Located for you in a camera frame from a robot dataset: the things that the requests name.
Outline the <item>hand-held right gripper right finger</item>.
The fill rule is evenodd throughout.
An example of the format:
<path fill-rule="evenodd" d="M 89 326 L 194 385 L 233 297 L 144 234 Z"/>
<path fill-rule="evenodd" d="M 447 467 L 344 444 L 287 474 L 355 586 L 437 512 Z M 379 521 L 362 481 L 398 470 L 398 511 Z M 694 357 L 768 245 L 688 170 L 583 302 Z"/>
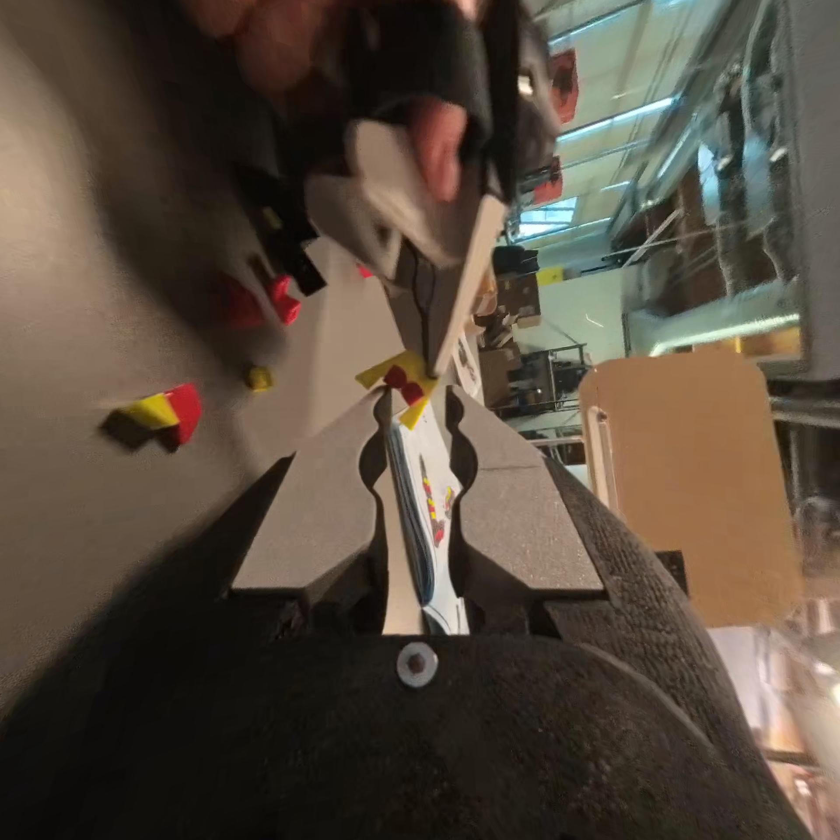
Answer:
<path fill-rule="evenodd" d="M 478 631 L 540 633 L 548 605 L 602 602 L 606 586 L 538 448 L 459 386 L 446 390 L 455 503 L 450 570 Z"/>

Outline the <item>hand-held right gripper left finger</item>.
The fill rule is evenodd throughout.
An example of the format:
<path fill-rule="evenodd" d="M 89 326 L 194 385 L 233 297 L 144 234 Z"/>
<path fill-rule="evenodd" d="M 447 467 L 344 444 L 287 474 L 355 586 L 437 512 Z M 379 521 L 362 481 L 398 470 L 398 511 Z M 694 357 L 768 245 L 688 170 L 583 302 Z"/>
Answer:
<path fill-rule="evenodd" d="M 234 577 L 236 596 L 277 596 L 304 615 L 381 634 L 389 594 L 382 499 L 392 393 L 376 386 L 291 459 Z"/>

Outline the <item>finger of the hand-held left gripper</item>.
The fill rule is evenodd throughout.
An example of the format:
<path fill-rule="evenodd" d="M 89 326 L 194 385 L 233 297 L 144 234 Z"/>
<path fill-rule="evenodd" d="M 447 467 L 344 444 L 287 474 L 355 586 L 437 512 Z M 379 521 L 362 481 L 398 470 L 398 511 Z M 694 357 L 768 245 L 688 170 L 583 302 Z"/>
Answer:
<path fill-rule="evenodd" d="M 346 250 L 392 292 L 405 245 L 432 267 L 455 264 L 445 213 L 420 175 L 368 180 L 359 175 L 315 174 L 305 183 L 305 204 L 317 232 Z"/>
<path fill-rule="evenodd" d="M 395 235 L 434 269 L 434 290 L 420 306 L 427 371 L 441 376 L 471 312 L 507 215 L 500 179 L 487 152 L 464 164 L 456 199 L 435 200 L 403 127 L 354 120 L 344 135 L 363 218 L 376 235 Z"/>

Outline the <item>red plate with yellow wedges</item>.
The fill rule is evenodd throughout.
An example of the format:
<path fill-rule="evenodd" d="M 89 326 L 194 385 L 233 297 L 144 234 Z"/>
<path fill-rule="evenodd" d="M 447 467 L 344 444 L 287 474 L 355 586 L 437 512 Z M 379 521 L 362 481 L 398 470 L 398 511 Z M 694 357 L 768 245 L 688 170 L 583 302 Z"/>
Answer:
<path fill-rule="evenodd" d="M 398 392 L 406 405 L 399 421 L 410 431 L 419 424 L 438 384 L 438 379 L 427 374 L 424 357 L 410 350 L 374 364 L 354 379 L 367 391 L 384 384 Z"/>

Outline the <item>person's left hand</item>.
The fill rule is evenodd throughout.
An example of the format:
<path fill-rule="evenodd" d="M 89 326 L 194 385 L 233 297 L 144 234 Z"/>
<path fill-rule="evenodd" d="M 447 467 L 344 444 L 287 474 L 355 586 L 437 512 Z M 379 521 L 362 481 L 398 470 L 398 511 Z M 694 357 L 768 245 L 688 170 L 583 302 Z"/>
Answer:
<path fill-rule="evenodd" d="M 229 44 L 247 83 L 271 100 L 358 73 L 356 107 L 404 120 L 434 200 L 459 193 L 461 146 L 489 132 L 487 2 L 181 2 L 207 37 Z"/>

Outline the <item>metal storage shelf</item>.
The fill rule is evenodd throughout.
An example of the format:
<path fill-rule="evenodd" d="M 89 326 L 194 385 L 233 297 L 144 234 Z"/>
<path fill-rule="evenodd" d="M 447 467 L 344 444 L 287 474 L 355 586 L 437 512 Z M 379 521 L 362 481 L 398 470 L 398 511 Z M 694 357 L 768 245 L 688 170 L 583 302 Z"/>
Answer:
<path fill-rule="evenodd" d="M 520 183 L 522 204 L 541 207 L 561 198 L 564 189 L 559 152 L 560 136 L 574 120 L 580 95 L 578 61 L 575 47 L 549 57 L 547 80 L 539 77 L 531 99 L 538 108 L 539 154 L 530 164 Z"/>

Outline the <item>stack of cardboard boxes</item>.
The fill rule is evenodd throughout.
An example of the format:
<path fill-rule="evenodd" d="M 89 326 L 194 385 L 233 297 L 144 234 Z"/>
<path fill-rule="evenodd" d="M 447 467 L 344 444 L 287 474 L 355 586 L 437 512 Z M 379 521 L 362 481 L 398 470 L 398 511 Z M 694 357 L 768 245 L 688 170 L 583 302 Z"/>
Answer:
<path fill-rule="evenodd" d="M 497 279 L 495 311 L 476 316 L 482 328 L 478 342 L 478 363 L 484 402 L 500 408 L 512 398 L 512 384 L 522 367 L 522 352 L 515 336 L 520 321 L 525 327 L 539 326 L 541 309 L 536 273 Z"/>

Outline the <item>closed instruction booklet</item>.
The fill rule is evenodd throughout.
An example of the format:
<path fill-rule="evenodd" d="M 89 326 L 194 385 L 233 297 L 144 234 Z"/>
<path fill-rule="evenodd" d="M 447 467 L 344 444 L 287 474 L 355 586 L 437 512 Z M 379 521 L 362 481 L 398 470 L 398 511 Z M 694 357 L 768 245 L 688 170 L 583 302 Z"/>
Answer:
<path fill-rule="evenodd" d="M 476 349 L 469 340 L 471 337 L 462 332 L 458 337 L 458 343 L 454 352 L 454 363 L 456 377 L 460 387 L 479 403 L 484 402 L 484 392 L 480 374 Z"/>

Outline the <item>open instruction booklet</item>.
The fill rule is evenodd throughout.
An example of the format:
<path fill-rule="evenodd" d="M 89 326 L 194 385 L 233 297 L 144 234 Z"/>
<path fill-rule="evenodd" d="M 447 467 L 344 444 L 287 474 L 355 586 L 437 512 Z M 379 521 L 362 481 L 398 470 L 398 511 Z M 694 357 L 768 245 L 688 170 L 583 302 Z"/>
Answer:
<path fill-rule="evenodd" d="M 456 594 L 449 570 L 455 501 L 463 487 L 450 467 L 449 450 L 432 404 L 426 404 L 413 428 L 395 416 L 385 443 L 408 563 L 427 631 L 468 635 L 466 603 Z"/>

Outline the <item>small red toy brick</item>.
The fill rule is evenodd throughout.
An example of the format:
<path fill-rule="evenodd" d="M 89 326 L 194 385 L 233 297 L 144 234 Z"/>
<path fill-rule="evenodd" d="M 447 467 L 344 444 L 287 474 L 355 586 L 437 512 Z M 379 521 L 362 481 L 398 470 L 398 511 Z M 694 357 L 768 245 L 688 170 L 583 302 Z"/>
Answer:
<path fill-rule="evenodd" d="M 297 321 L 301 311 L 301 301 L 290 293 L 291 280 L 287 274 L 276 275 L 270 279 L 267 287 L 269 302 L 284 327 Z"/>

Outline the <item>wooden book stand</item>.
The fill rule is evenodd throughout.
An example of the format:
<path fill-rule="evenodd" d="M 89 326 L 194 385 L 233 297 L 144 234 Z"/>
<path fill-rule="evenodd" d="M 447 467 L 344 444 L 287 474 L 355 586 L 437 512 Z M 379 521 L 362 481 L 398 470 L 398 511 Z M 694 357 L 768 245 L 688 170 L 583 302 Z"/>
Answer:
<path fill-rule="evenodd" d="M 804 594 L 767 383 L 737 353 L 609 360 L 579 387 L 591 490 L 679 551 L 708 627 L 771 626 Z"/>

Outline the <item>red and yellow wedge bricks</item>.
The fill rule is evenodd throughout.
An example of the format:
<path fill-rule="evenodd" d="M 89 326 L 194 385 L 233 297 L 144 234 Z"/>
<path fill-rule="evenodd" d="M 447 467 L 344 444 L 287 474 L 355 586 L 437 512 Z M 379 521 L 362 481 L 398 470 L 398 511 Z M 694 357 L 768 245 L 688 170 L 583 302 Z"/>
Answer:
<path fill-rule="evenodd" d="M 155 443 L 174 453 L 192 441 L 202 418 L 200 392 L 184 383 L 113 409 L 99 431 L 129 452 Z"/>

